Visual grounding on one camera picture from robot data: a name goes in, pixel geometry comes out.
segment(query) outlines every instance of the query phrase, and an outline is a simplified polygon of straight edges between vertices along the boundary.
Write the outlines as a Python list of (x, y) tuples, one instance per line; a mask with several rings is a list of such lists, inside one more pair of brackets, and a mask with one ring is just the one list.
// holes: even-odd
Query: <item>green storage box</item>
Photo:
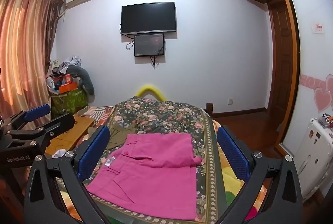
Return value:
[(51, 96), (52, 118), (64, 113), (75, 114), (88, 105), (86, 93), (82, 88), (77, 88), (66, 93)]

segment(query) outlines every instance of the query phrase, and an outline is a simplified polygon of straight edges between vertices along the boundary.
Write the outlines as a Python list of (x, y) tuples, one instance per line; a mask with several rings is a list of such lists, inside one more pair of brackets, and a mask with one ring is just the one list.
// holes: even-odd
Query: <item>floral bedspread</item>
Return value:
[[(203, 165), (196, 168), (197, 207), (195, 221), (161, 219), (126, 210), (108, 201), (91, 195), (102, 212), (110, 220), (124, 224), (214, 224), (227, 208), (222, 170), (219, 159), (216, 135), (212, 120), (207, 114), (194, 106), (171, 101), (160, 102), (146, 98), (133, 97), (115, 106), (107, 126), (128, 128), (136, 126), (137, 134), (144, 133), (190, 133), (195, 156), (203, 159)], [(118, 149), (105, 150), (92, 176), (84, 181), (88, 185), (96, 176), (106, 158)]]

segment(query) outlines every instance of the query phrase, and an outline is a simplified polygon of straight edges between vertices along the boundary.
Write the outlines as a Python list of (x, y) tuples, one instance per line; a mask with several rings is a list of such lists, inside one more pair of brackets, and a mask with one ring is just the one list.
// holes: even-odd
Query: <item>bed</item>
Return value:
[[(111, 135), (115, 131), (126, 131), (129, 128), (137, 134), (190, 133), (195, 156), (204, 160), (204, 164), (197, 167), (196, 171), (197, 206), (194, 221), (161, 219), (138, 214), (91, 195), (102, 212), (113, 223), (214, 224), (232, 203), (244, 184), (242, 180), (236, 178), (217, 143), (216, 131), (220, 125), (212, 120), (203, 109), (186, 103), (161, 102), (135, 96), (117, 104), (114, 109), (110, 107), (108, 109), (106, 107), (89, 107), (77, 113), (76, 116), (95, 118), (95, 125), (98, 126), (101, 123), (107, 125)], [(94, 179), (106, 158), (119, 147), (121, 145), (104, 151), (92, 176), (84, 181), (85, 185), (88, 185)], [(63, 191), (62, 195), (67, 207), (71, 207), (69, 212), (73, 217), (80, 219), (74, 207), (70, 204), (69, 197), (66, 197), (66, 189), (62, 180), (58, 179), (58, 183), (60, 190)], [(262, 186), (249, 217), (256, 214), (265, 194), (266, 189)]]

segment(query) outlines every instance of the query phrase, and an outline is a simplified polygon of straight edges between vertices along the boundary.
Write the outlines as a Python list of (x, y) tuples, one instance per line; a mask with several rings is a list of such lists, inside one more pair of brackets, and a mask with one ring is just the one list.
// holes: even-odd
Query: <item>television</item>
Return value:
[(122, 6), (122, 35), (176, 31), (174, 2)]

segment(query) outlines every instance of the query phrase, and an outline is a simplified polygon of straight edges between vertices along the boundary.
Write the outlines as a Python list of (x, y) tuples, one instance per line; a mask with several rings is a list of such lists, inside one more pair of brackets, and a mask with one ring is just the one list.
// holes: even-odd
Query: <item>wooden door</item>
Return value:
[(293, 66), (290, 19), (285, 1), (270, 5), (273, 33), (273, 77), (268, 111), (277, 125), (286, 113)]

